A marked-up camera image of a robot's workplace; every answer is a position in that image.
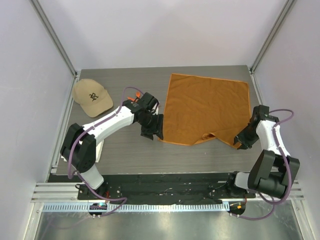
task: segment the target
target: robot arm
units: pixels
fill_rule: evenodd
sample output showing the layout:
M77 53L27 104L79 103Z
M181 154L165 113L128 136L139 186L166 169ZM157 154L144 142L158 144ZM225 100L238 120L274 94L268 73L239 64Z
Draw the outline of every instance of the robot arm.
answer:
M238 149L248 149L260 139L262 152L250 173L237 172L232 178L232 184L241 189L251 189L272 197L282 198L288 187L288 172L278 145L289 162L292 183L298 173L300 162L290 156L280 135L280 125L275 127L278 145L273 136L273 127L279 119L269 115L269 107L259 105L254 107L253 114L245 127L235 138L234 144L241 143Z
M151 94L146 92L137 101L126 100L119 108L110 114L83 126L73 124L69 127L62 148L61 155L68 161L72 145L80 134L93 127L77 143L72 156L71 164L81 173L81 176L94 190L104 183L104 178L99 173L96 161L96 146L105 138L118 131L119 129L129 126L135 122L141 125L141 136L153 140L153 135L163 139L163 114L158 114L159 102ZM97 125L98 123L110 118L108 121Z

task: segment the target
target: cap brim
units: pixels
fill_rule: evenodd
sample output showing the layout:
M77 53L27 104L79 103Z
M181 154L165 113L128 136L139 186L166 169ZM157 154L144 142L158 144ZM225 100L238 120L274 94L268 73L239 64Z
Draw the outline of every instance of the cap brim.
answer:
M84 106L80 105L83 109L83 111L91 118L94 118L103 112L109 110L114 106L114 103L110 97L110 95L107 93L106 96L96 104L90 105L90 106Z

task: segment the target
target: white backdrop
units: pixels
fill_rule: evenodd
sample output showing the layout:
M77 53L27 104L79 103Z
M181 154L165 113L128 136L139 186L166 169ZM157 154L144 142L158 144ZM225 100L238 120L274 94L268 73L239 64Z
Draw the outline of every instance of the white backdrop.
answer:
M251 66L285 0L40 0L74 67Z
M281 126L281 134L287 150L300 159L298 180L315 226L320 222L319 9L319 0L296 1L256 71L263 103L295 111ZM314 230L320 238L319 229Z
M73 78L29 1L2 2L0 16L0 233L21 240Z

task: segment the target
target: orange towel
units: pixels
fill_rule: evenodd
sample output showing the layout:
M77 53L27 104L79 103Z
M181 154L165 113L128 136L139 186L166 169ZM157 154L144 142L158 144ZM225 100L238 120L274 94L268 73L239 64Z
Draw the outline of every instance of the orange towel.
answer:
M163 142L194 145L212 139L233 146L250 119L247 82L172 74L163 120Z

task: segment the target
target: table surface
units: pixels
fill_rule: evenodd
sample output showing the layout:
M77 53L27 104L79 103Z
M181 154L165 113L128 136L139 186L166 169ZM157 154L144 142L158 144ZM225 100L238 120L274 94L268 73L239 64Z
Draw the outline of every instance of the table surface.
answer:
M108 90L114 107L104 114L110 113L120 104L122 91L127 86L134 86L154 95L160 102L159 113L163 113L172 73L248 82L251 109L259 105L245 65L88 69L81 71L80 79L93 79ZM126 96L134 97L135 91L128 90ZM74 102L68 126L73 123L84 125L102 116L91 118ZM218 139L194 146L163 143L156 139L151 141L140 136L140 128L139 124L133 124L104 140L101 158L96 164L102 175L248 172L261 152L259 142L251 149L236 150ZM56 174L67 174L66 162L59 161Z

